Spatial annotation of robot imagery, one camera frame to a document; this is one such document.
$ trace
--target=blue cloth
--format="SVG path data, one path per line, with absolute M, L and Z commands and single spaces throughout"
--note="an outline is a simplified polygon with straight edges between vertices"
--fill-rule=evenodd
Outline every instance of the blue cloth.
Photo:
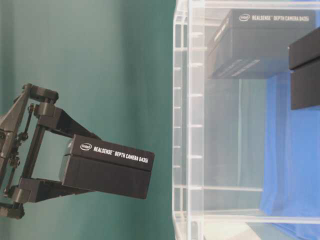
M 267 80 L 264 183 L 267 215 L 320 217 L 320 111 L 291 110 L 290 75 Z M 315 224 L 276 224 L 297 239 L 320 239 Z

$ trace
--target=intel logo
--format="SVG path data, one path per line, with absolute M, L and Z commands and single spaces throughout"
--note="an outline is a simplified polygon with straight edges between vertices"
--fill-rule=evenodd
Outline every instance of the intel logo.
M 242 14 L 242 15 L 239 16 L 239 20 L 240 20 L 241 22 L 246 22 L 246 21 L 248 21 L 249 19 L 250 19 L 250 15 L 247 14 L 247 13 Z
M 89 151 L 90 149 L 92 149 L 92 145 L 90 143 L 82 143 L 80 145 L 80 148 L 83 150 L 83 151 Z

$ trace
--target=green backdrop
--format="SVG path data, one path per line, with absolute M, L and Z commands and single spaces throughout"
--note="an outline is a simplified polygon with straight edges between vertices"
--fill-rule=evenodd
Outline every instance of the green backdrop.
M 0 218 L 1 240 L 174 239 L 174 7 L 174 0 L 0 0 L 1 112 L 32 83 L 58 91 L 56 105 L 104 140 L 155 152 L 147 200 L 94 192 L 29 203 L 23 219 Z M 58 179 L 66 142 L 46 133 L 33 177 Z

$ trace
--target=black box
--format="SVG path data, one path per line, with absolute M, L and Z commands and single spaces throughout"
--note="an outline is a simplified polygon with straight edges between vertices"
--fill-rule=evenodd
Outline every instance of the black box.
M 289 48 L 291 109 L 320 108 L 320 28 Z
M 266 79 L 288 71 L 288 47 L 315 28 L 313 10 L 233 9 L 208 44 L 208 78 Z
M 319 106 L 320 59 L 291 73 L 291 109 L 319 109 Z
M 155 154 L 74 135 L 63 157 L 62 185 L 145 199 Z
M 290 45 L 289 68 L 296 69 L 317 58 L 320 58 L 320 27 Z

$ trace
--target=transparent acrylic box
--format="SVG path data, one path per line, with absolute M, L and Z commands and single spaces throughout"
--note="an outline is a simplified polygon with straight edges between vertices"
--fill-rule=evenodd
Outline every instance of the transparent acrylic box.
M 319 26 L 319 10 L 314 1 L 177 0 L 177 240 L 320 239 L 320 131 L 304 126 L 320 116 L 290 109 L 288 69 L 289 45 Z M 270 18 L 278 23 L 259 25 Z

